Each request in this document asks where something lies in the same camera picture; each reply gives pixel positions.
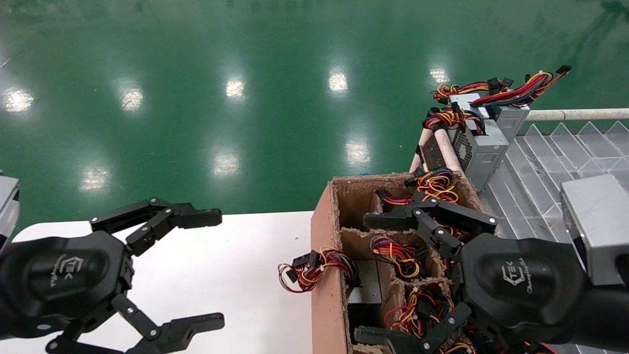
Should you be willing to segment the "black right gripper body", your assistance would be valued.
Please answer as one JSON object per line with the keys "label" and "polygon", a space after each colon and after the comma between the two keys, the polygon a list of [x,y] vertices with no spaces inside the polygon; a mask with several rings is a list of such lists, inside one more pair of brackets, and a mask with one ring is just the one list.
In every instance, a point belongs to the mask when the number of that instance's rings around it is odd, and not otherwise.
{"label": "black right gripper body", "polygon": [[591,284],[572,245],[483,234],[459,255],[462,300],[481,326],[503,338],[572,338],[576,306]]}

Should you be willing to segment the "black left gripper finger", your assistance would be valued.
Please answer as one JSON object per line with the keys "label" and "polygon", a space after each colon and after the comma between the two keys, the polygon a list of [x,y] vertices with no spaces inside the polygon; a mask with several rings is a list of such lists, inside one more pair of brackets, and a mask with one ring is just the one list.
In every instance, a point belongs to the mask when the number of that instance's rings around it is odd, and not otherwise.
{"label": "black left gripper finger", "polygon": [[[179,318],[157,326],[123,294],[115,296],[110,301],[110,306],[142,336],[134,347],[126,350],[128,354],[170,354],[184,351],[196,334],[218,331],[225,326],[224,316],[220,312]],[[85,326],[82,324],[70,325],[63,334],[47,344],[46,352],[48,354],[117,354],[119,352],[112,348],[79,342],[78,339],[84,331]]]}
{"label": "black left gripper finger", "polygon": [[139,226],[126,238],[125,246],[130,255],[140,256],[175,228],[214,227],[222,221],[222,211],[217,208],[198,210],[191,203],[151,198],[97,215],[90,224],[93,231],[109,235]]}

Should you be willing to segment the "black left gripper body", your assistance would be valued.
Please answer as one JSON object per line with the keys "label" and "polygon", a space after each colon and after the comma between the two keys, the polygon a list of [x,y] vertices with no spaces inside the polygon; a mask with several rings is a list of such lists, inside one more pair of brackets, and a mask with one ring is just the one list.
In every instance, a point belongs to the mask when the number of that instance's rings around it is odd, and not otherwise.
{"label": "black left gripper body", "polygon": [[40,338],[78,325],[94,331],[132,287],[133,261],[115,236],[14,242],[1,254],[1,338]]}

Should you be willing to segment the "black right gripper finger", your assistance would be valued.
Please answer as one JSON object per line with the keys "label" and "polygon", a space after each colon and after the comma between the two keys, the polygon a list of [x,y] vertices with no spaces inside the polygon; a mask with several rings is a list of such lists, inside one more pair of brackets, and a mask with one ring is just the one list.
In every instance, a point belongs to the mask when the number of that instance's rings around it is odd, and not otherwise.
{"label": "black right gripper finger", "polygon": [[[470,332],[472,344],[455,342],[443,349],[442,346],[459,329]],[[490,348],[490,352],[495,354],[495,347],[499,345],[499,302],[460,302],[422,336],[392,329],[358,326],[354,330],[354,337],[359,343],[386,346],[393,354],[475,354],[478,349],[483,348]]]}
{"label": "black right gripper finger", "polygon": [[445,227],[450,226],[471,236],[491,235],[496,230],[497,219],[471,208],[431,198],[394,206],[387,212],[366,213],[364,226],[392,232],[413,230],[444,258],[460,260],[463,244]]}

